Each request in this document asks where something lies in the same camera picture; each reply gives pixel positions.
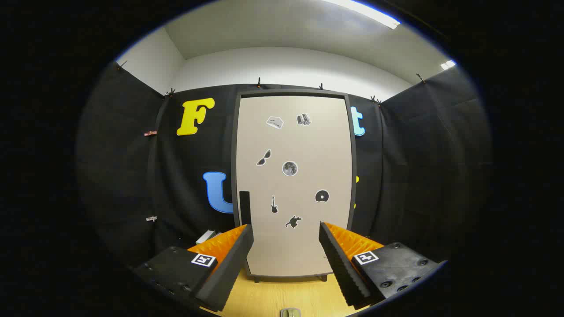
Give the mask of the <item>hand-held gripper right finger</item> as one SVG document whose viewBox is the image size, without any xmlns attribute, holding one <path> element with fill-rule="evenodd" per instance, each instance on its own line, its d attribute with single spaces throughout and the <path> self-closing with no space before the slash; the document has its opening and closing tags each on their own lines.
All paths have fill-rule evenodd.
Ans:
<svg viewBox="0 0 564 317">
<path fill-rule="evenodd" d="M 441 270 L 431 260 L 395 242 L 383 245 L 322 221 L 319 243 L 347 305 L 379 308 L 425 285 Z"/>
</svg>

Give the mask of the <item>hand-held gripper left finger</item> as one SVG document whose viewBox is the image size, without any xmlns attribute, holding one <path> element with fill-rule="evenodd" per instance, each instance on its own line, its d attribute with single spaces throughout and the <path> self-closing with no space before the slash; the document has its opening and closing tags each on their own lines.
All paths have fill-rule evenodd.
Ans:
<svg viewBox="0 0 564 317">
<path fill-rule="evenodd" d="M 253 241 L 252 225 L 241 225 L 188 249 L 170 246 L 133 273 L 179 305 L 222 311 Z"/>
</svg>

